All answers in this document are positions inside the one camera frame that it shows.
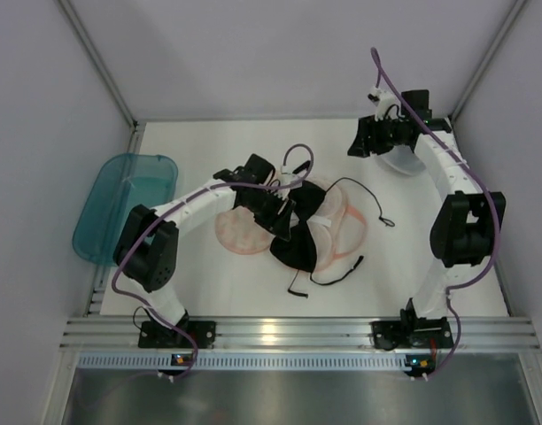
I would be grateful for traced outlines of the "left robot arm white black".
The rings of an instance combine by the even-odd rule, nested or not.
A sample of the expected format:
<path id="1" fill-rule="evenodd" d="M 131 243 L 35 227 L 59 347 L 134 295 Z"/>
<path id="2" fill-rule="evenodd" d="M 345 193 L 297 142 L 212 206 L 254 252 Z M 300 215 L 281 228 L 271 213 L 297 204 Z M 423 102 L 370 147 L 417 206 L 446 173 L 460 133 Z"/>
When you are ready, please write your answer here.
<path id="1" fill-rule="evenodd" d="M 114 250 L 118 268 L 112 291 L 141 303 L 155 324 L 183 336 L 188 312 L 170 282 L 177 268 L 180 238 L 220 213 L 243 207 L 256 225 L 285 241 L 295 203 L 291 189 L 306 174 L 289 174 L 273 182 L 275 167 L 252 154 L 234 170 L 222 169 L 195 191 L 170 203 L 134 207 Z"/>

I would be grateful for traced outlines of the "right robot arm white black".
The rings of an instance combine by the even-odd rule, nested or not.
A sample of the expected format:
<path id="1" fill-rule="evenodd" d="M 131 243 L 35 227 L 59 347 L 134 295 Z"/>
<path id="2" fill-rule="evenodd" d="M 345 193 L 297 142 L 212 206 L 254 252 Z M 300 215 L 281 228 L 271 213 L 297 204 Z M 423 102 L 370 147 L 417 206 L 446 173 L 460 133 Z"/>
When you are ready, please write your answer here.
<path id="1" fill-rule="evenodd" d="M 474 285 L 491 268 L 507 200 L 475 176 L 449 121 L 434 117 L 428 90 L 393 94 L 373 87 L 368 99 L 376 109 L 359 119 L 349 156 L 406 154 L 422 165 L 441 199 L 427 242 L 417 244 L 431 254 L 430 268 L 400 311 L 398 328 L 441 330 L 453 292 Z"/>

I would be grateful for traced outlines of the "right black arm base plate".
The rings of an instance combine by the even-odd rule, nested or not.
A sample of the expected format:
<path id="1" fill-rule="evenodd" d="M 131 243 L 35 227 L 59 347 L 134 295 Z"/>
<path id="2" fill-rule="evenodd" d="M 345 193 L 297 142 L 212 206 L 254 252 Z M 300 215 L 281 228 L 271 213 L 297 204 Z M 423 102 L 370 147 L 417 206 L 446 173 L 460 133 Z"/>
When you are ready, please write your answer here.
<path id="1" fill-rule="evenodd" d="M 453 347 L 452 331 L 446 318 L 407 325 L 401 321 L 374 321 L 372 337 L 374 347 L 385 351 Z"/>

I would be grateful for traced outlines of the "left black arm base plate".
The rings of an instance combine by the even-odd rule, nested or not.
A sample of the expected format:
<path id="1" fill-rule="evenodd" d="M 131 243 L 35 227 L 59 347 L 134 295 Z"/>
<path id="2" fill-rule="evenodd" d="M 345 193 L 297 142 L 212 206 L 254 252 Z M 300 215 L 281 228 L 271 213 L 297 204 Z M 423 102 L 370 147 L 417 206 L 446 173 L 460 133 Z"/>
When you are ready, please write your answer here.
<path id="1" fill-rule="evenodd" d="M 211 348 L 216 337 L 215 321 L 189 321 L 185 332 L 199 349 Z M 137 346 L 141 349 L 191 349 L 192 343 L 185 336 L 156 321 L 144 321 Z"/>

